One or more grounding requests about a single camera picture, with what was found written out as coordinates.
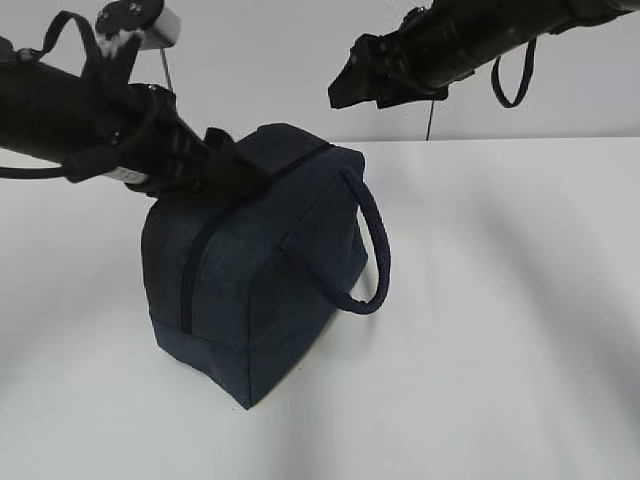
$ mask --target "bag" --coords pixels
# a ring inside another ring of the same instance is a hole
[[[289,125],[261,127],[240,151],[277,175],[270,189],[224,204],[160,199],[144,228],[144,282],[160,348],[249,409],[296,365],[337,309],[370,314],[389,289],[390,251],[364,185],[364,157]],[[348,292],[376,249],[370,302]]]

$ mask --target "white surface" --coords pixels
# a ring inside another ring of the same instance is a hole
[[[38,46],[60,8],[93,21],[108,0],[3,0],[0,35]],[[428,0],[173,0],[182,34],[168,57],[179,108],[199,132],[217,126],[237,138],[285,121],[333,141],[422,140],[429,105],[379,112],[373,105],[332,111],[327,88],[362,33],[395,30]],[[439,105],[438,139],[636,136],[640,132],[640,14],[610,25],[545,37],[529,97],[515,111],[493,96],[490,69],[456,85]],[[502,65],[514,94],[524,52]],[[63,35],[54,65],[80,71],[76,32]],[[136,81],[162,83],[157,52],[145,52]]]
[[[637,479],[640,139],[352,146],[389,301],[248,413],[154,344],[148,200],[2,182],[0,478]]]

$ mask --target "wire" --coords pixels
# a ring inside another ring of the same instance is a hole
[[[171,74],[169,73],[167,52],[165,52],[164,48],[160,49],[160,56],[162,57],[162,68],[164,69],[164,78],[167,80],[167,87],[173,92],[173,83],[171,82]]]
[[[433,113],[436,107],[436,101],[431,100],[431,110],[429,111],[429,126],[427,127],[427,142],[431,140],[431,127],[433,126]]]
[[[48,180],[67,175],[64,167],[53,168],[8,168],[0,167],[0,178],[8,180]]]

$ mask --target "strap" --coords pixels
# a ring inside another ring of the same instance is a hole
[[[377,312],[387,298],[391,277],[391,248],[389,238],[373,195],[351,169],[345,169],[342,176],[356,198],[369,228],[378,265],[378,289],[368,302],[355,300],[348,292],[339,288],[322,270],[322,266],[310,258],[297,244],[287,248],[289,260],[307,273],[309,278],[324,296],[340,310],[358,315],[370,315]]]
[[[493,65],[493,71],[491,72],[491,86],[493,87],[493,92],[496,94],[496,98],[504,108],[517,107],[527,96],[529,85],[531,84],[531,79],[533,78],[537,43],[537,39],[533,39],[529,42],[529,46],[527,47],[527,54],[524,60],[524,70],[522,72],[520,88],[518,89],[518,94],[516,95],[516,98],[513,102],[511,102],[504,94],[504,90],[502,89],[502,85],[500,82],[500,60],[502,59],[502,57],[498,57],[496,59],[496,63]]]
[[[23,48],[18,51],[19,60],[25,63],[39,62],[42,60],[45,55],[55,48],[60,34],[70,20],[74,20],[78,26],[84,51],[87,56],[83,76],[99,74],[102,57],[100,56],[100,49],[98,48],[93,28],[86,18],[73,12],[62,11],[58,13],[47,30],[42,50]]]

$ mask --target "white wall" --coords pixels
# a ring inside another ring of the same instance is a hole
[[[0,34],[17,46],[37,45],[61,7],[92,20],[106,0],[4,0]],[[234,0],[170,2],[184,21],[170,52],[180,107],[199,131],[216,125],[244,135],[286,121],[330,140],[420,139],[428,105],[379,112],[372,105],[329,108],[326,89],[364,32],[395,29],[427,0]],[[455,86],[438,106],[434,138],[632,136],[640,131],[640,14],[597,29],[545,37],[529,98],[506,111],[493,98],[484,69]],[[75,33],[52,62],[79,68]],[[515,90],[522,54],[503,64]],[[136,80],[161,82],[158,57],[145,54]]]

